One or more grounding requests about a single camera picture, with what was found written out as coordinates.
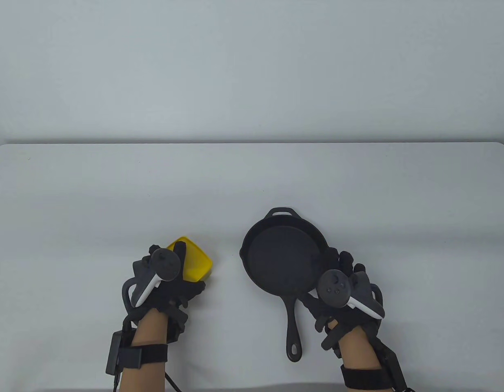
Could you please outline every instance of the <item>skillet helper handle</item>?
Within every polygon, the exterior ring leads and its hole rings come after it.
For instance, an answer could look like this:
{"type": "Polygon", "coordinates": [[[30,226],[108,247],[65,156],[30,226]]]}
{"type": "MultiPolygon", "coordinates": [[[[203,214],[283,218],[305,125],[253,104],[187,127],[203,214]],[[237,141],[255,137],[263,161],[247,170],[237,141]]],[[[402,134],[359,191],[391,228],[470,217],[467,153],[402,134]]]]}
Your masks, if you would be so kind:
{"type": "Polygon", "coordinates": [[[296,218],[301,218],[297,212],[295,212],[292,208],[290,207],[276,207],[276,208],[272,208],[270,211],[268,211],[268,213],[266,214],[265,218],[270,218],[272,216],[274,216],[274,214],[277,214],[278,212],[286,212],[288,214],[290,214],[291,216],[294,216],[296,218]]]}
{"type": "Polygon", "coordinates": [[[286,314],[288,315],[288,327],[286,329],[286,355],[292,362],[298,362],[302,357],[301,338],[297,330],[297,322],[295,321],[295,301],[294,296],[282,296],[286,306],[286,314]]]}

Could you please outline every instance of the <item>black velcro strap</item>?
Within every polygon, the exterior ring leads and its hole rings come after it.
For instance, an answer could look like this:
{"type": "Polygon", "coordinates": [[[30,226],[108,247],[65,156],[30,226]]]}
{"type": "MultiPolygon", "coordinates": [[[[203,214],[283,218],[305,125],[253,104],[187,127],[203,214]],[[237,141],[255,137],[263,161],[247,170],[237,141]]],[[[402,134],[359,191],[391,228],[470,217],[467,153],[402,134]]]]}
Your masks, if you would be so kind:
{"type": "Polygon", "coordinates": [[[167,345],[121,347],[118,365],[120,368],[140,369],[146,363],[166,362],[167,353],[167,345]]]}
{"type": "Polygon", "coordinates": [[[388,390],[391,388],[390,376],[384,369],[359,370],[341,366],[344,384],[351,390],[388,390]]]}

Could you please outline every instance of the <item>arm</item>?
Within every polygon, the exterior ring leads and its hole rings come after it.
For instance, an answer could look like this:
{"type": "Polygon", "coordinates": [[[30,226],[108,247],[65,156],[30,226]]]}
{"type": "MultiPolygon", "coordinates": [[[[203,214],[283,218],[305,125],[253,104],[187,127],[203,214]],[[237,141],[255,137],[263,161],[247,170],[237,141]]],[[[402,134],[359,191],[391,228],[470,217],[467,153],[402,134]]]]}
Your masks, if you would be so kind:
{"type": "MultiPolygon", "coordinates": [[[[132,346],[165,344],[167,342],[168,317],[151,309],[141,319],[132,346]]],[[[124,369],[120,392],[164,391],[164,363],[147,363],[141,369],[124,369]]]]}
{"type": "MultiPolygon", "coordinates": [[[[328,327],[333,329],[337,324],[337,321],[332,321],[328,327]]],[[[349,334],[343,336],[339,341],[339,348],[345,368],[362,370],[381,368],[377,355],[375,355],[375,351],[361,327],[355,327],[349,334]]],[[[357,392],[358,390],[348,389],[348,391],[357,392]]],[[[383,392],[392,392],[392,390],[384,390],[383,392]]]]}

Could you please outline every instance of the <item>gray wall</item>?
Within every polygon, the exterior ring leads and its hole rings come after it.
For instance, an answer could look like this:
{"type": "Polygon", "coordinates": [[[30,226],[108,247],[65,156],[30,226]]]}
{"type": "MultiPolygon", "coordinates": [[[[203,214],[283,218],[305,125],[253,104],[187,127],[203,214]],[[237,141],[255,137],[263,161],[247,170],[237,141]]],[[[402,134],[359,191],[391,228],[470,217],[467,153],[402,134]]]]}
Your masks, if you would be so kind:
{"type": "Polygon", "coordinates": [[[504,141],[504,1],[0,0],[0,144],[504,141]]]}

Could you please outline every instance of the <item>black frying pan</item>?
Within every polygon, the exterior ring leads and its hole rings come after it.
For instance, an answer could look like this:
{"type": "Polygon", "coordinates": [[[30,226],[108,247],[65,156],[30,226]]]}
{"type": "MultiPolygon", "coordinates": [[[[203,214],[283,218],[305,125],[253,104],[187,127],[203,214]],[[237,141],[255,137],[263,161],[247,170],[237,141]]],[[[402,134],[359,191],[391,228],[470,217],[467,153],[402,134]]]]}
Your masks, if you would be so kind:
{"type": "Polygon", "coordinates": [[[239,256],[257,286],[283,299],[288,314],[286,355],[292,362],[302,356],[295,321],[295,300],[315,288],[325,268],[319,255],[328,248],[323,235],[293,209],[271,209],[246,234],[239,256]]]}

